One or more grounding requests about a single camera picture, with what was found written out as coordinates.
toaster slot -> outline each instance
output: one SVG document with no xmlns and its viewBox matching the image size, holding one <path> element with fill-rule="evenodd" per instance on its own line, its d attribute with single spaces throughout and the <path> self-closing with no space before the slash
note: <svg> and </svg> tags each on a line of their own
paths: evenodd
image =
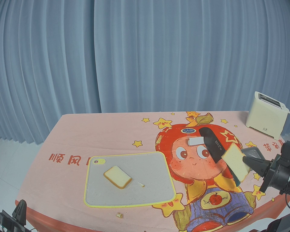
<svg viewBox="0 0 290 232">
<path fill-rule="evenodd" d="M 267 97 L 267 96 L 259 93 L 259 99 L 281 109 L 280 102 L 278 102 L 270 97 Z"/>
</svg>

gray cutting board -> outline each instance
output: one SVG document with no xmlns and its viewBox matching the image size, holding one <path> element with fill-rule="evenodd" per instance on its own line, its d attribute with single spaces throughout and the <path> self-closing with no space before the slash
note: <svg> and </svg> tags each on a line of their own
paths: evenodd
<svg viewBox="0 0 290 232">
<path fill-rule="evenodd" d="M 104 177 L 104 172 L 115 165 L 132 178 L 124 189 Z M 84 194 L 84 202 L 89 207 L 148 206 L 171 202 L 175 197 L 172 178 L 161 152 L 95 156 L 89 161 Z"/>
</svg>

cable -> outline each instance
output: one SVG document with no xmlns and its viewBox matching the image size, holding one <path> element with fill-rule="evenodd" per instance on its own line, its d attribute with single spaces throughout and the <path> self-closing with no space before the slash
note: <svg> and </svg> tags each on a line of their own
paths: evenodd
<svg viewBox="0 0 290 232">
<path fill-rule="evenodd" d="M 288 185 L 289 185 L 289 180 L 288 180 L 287 185 L 286 185 L 285 200 L 286 200 L 286 204 L 287 204 L 288 208 L 290 208 L 288 201 L 287 201 L 287 194 L 290 192 L 290 190 L 287 191 Z"/>
</svg>

white toaster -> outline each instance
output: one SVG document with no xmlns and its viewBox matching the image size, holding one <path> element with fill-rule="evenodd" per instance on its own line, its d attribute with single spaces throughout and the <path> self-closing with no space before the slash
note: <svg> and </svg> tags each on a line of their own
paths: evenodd
<svg viewBox="0 0 290 232">
<path fill-rule="evenodd" d="M 283 103 L 256 91 L 246 126 L 278 140 L 289 113 Z"/>
</svg>

blue curtain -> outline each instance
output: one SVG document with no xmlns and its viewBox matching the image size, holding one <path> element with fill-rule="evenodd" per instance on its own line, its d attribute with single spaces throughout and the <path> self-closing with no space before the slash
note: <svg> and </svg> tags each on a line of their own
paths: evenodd
<svg viewBox="0 0 290 232">
<path fill-rule="evenodd" d="M 67 113 L 290 108 L 290 1 L 2 0 L 0 137 Z M 284 133 L 290 132 L 290 117 Z"/>
<path fill-rule="evenodd" d="M 93 24 L 93 1 L 0 1 L 0 137 L 39 144 L 63 114 L 101 112 Z"/>
<path fill-rule="evenodd" d="M 95 0 L 94 29 L 102 112 L 290 108 L 288 0 Z"/>
</svg>

